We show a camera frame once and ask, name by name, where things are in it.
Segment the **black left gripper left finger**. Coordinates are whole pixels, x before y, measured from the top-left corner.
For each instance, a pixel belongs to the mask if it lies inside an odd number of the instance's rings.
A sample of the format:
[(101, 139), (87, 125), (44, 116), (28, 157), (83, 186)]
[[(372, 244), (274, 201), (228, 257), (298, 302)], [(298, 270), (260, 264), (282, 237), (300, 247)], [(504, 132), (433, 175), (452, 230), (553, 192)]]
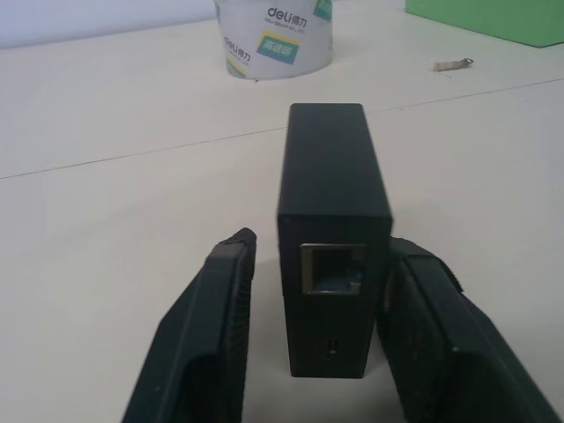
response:
[(241, 421), (255, 263), (246, 227), (213, 247), (161, 319), (122, 421)]

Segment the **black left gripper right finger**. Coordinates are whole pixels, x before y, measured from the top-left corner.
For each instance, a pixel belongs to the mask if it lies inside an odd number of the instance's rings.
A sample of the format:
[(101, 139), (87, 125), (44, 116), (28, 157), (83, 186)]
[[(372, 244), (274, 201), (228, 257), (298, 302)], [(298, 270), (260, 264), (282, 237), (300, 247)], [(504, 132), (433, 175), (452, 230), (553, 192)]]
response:
[(407, 421), (560, 421), (440, 257), (394, 238), (388, 271), (379, 338)]

